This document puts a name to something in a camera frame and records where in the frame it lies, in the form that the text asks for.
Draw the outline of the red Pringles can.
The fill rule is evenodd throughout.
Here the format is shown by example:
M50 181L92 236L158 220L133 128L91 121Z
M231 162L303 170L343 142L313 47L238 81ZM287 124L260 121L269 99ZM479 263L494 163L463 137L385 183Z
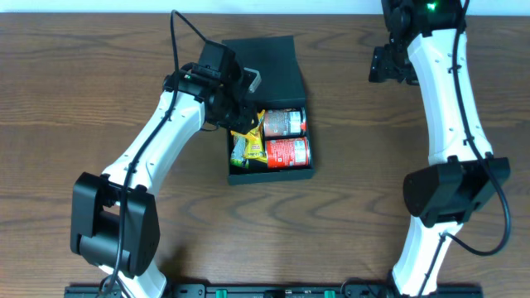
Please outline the red Pringles can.
M268 140L265 142L265 149L269 169L285 169L310 164L310 143L306 137Z
M306 129L304 108L272 109L263 116L263 132L267 138L299 137L306 133Z

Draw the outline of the green yellow snack packet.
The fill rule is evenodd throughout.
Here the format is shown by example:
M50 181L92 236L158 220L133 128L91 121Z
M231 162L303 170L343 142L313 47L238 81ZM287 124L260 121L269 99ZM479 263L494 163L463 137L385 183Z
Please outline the green yellow snack packet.
M240 136L234 136L234 148L230 155L230 164L239 168L248 169L248 159L245 157L247 139Z

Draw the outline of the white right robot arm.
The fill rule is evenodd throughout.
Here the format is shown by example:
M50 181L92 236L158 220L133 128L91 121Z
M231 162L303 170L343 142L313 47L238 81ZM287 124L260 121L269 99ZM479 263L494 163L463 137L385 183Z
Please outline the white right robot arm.
M428 129L428 165L405 176L411 216L407 237L377 297L479 297L477 286L441 286L437 276L471 215L498 196L504 217L502 250L512 220L502 185L510 174L479 120L467 66L462 1L383 0L389 41L374 49L369 81L416 85Z

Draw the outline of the yellow almond biscuit packet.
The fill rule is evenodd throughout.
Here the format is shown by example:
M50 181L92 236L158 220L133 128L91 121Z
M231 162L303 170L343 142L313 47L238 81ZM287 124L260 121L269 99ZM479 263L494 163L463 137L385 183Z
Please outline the yellow almond biscuit packet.
M257 118L258 120L257 121L253 121L253 124L255 124L255 127L252 128L249 132L247 132L246 134L242 134L240 132L235 132L235 131L231 131L230 134L232 136L241 136L241 137L245 137L247 139L249 138L255 138L258 133L259 133L259 130L260 130L260 127L262 126L262 123L263 123L263 118L264 118L264 114L265 114L266 110L263 109L261 110L260 112L258 112L257 114Z

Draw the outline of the yellow peanut butter biscuit packet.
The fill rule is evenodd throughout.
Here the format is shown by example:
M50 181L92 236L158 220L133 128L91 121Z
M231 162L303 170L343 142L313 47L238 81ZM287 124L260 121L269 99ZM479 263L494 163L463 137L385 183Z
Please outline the yellow peanut butter biscuit packet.
M259 132L256 134L249 133L243 136L246 140L246 145L243 157L248 160L267 162L267 154L264 149L262 136Z

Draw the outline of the black box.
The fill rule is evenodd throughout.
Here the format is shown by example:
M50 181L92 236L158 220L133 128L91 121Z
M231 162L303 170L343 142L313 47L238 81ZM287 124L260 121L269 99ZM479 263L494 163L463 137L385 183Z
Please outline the black box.
M248 99L260 110L294 108L307 110L306 86L296 59L292 36L256 37L222 41L236 53L243 66L258 70L262 82ZM315 173L313 157L306 166L268 168L252 161L247 169L229 165L230 185L310 179Z

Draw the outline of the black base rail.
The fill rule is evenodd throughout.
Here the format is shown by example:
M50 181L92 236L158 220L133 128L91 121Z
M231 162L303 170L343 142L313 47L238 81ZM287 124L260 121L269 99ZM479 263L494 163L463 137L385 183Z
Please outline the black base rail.
M99 297L96 286L67 286L65 298ZM361 283L345 286L205 286L181 284L166 290L162 297L171 298L368 298L412 297L399 296L385 285ZM479 286L438 286L434 293L421 297L434 298L482 298Z

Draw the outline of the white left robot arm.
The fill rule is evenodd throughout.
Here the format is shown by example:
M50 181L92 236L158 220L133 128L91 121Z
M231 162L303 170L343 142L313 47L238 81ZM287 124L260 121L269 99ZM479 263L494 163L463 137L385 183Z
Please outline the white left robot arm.
M156 197L185 144L205 123L235 132L258 124L245 100L258 71L220 78L197 64L166 77L157 109L127 150L100 175L73 186L70 249L105 272L97 297L161 297L167 279L154 257L160 241Z

